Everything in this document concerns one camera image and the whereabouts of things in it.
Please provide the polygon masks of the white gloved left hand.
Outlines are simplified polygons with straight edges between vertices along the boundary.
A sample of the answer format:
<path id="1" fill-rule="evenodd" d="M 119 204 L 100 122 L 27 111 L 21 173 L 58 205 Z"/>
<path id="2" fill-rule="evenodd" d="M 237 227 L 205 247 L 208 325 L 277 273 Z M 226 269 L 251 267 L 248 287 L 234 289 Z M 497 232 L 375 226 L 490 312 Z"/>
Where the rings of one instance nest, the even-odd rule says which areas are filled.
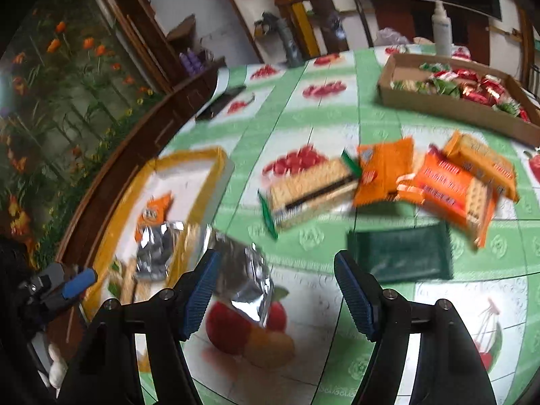
<path id="1" fill-rule="evenodd" d="M 49 344 L 48 352 L 51 359 L 49 373 L 47 375 L 39 373 L 39 375 L 46 387 L 54 388 L 56 393 L 59 393 L 68 365 L 55 344 Z"/>

